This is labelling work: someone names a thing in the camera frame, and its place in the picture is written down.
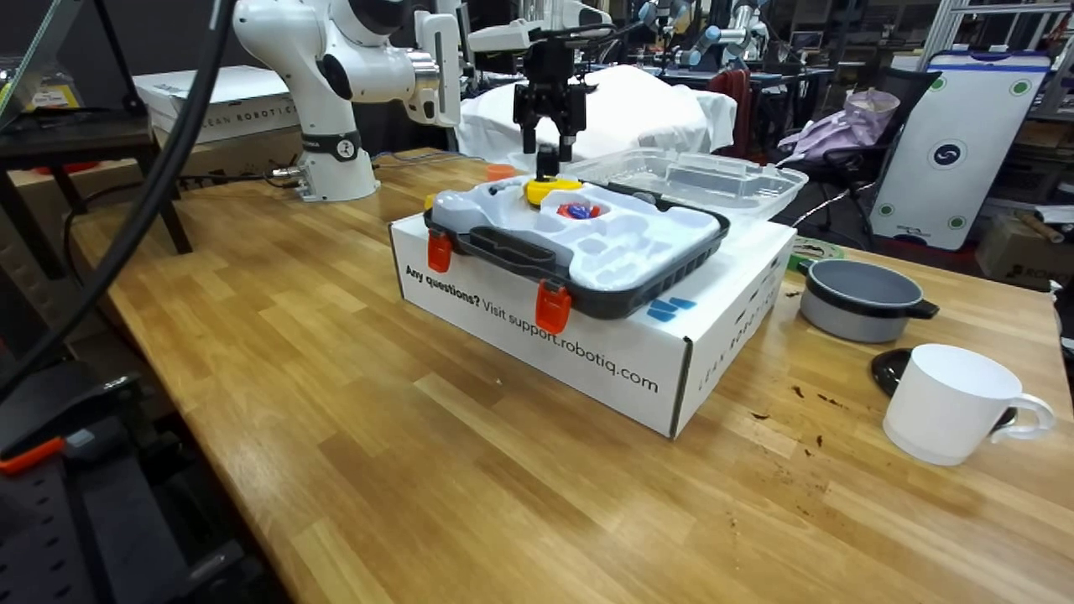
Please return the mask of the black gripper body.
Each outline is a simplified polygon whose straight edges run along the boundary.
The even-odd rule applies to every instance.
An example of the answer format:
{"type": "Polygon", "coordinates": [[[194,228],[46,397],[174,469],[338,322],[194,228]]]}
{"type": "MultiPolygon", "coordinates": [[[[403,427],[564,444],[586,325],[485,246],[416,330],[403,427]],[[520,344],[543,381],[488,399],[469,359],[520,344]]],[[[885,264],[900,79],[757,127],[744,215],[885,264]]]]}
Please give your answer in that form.
{"type": "Polygon", "coordinates": [[[574,75],[574,50],[564,41],[539,41],[520,61],[515,121],[534,127],[551,116],[557,127],[587,124],[587,83],[574,75]]]}

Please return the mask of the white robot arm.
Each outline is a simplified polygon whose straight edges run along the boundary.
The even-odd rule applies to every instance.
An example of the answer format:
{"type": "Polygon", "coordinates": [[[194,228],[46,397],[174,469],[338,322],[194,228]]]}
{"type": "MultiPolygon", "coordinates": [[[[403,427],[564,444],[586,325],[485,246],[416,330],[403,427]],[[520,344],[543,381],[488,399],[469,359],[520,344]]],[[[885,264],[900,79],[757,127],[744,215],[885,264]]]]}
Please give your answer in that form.
{"type": "Polygon", "coordinates": [[[304,200],[371,199],[380,180],[355,103],[403,103],[416,124],[461,121],[463,9],[437,0],[238,0],[238,43],[284,78],[298,114],[304,200]]]}

